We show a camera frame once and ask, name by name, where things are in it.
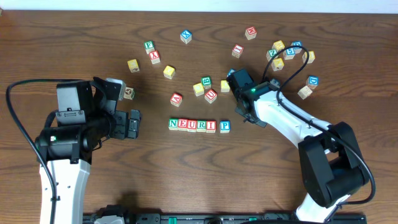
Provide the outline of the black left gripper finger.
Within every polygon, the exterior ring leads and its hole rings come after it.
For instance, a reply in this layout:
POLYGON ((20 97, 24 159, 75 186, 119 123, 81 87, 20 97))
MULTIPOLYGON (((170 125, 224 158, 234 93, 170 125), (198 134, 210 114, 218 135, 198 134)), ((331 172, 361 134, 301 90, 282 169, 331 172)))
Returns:
POLYGON ((115 114, 118 95, 114 91, 114 85, 99 77, 94 77, 92 86, 96 89, 93 97, 96 107, 108 114, 115 114))
POLYGON ((131 110, 129 118, 129 128, 127 132, 128 138, 136 139, 138 137, 141 118, 142 116, 139 110, 131 110))

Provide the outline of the blue P wooden block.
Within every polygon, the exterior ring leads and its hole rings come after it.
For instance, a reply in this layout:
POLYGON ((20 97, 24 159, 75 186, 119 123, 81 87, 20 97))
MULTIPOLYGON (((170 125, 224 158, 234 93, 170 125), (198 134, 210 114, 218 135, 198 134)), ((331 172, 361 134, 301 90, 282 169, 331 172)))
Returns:
POLYGON ((220 121, 220 133, 229 133, 231 130, 230 121, 220 121))

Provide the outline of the green N wooden block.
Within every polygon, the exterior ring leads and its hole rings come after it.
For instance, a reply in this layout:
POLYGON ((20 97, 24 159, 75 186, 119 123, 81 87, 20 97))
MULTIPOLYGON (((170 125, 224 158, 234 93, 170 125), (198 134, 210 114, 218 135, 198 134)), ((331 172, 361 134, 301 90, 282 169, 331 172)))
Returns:
POLYGON ((178 119, 177 118, 169 119, 169 130, 178 130, 178 119))

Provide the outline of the green R wooden block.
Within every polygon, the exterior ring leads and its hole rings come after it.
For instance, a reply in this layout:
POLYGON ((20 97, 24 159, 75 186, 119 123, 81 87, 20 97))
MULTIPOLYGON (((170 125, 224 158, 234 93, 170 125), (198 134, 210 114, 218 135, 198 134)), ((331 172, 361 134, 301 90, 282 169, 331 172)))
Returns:
POLYGON ((201 133, 206 132, 206 121, 204 121, 204 120, 197 121, 197 132, 201 132, 201 133))

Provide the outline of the red E wooden block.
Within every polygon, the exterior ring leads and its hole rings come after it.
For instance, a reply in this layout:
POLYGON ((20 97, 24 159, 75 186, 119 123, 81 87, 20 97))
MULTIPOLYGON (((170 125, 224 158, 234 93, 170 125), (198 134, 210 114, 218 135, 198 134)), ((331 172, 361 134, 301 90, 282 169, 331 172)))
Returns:
POLYGON ((187 119, 178 119, 177 127, 179 131, 186 131, 187 130, 187 119))

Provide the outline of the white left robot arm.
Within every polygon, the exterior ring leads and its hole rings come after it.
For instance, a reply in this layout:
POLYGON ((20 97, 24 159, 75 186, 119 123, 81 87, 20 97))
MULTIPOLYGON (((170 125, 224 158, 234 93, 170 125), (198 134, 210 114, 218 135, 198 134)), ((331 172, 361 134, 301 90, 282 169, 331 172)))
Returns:
POLYGON ((116 109, 132 95, 122 80, 113 78, 57 85, 58 110, 35 140, 45 162, 39 170, 41 223, 82 223, 93 151, 110 138, 138 137, 141 113, 116 109))

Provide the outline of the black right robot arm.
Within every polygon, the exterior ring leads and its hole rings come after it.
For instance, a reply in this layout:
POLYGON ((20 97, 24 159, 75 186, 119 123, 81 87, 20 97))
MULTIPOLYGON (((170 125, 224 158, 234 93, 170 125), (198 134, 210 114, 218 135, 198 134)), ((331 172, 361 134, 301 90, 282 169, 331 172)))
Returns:
POLYGON ((374 184, 350 125, 332 125, 311 116, 269 82, 229 84, 238 102, 237 113, 250 123, 271 125, 297 147, 307 191, 295 211, 298 220, 325 223, 362 186, 374 184))

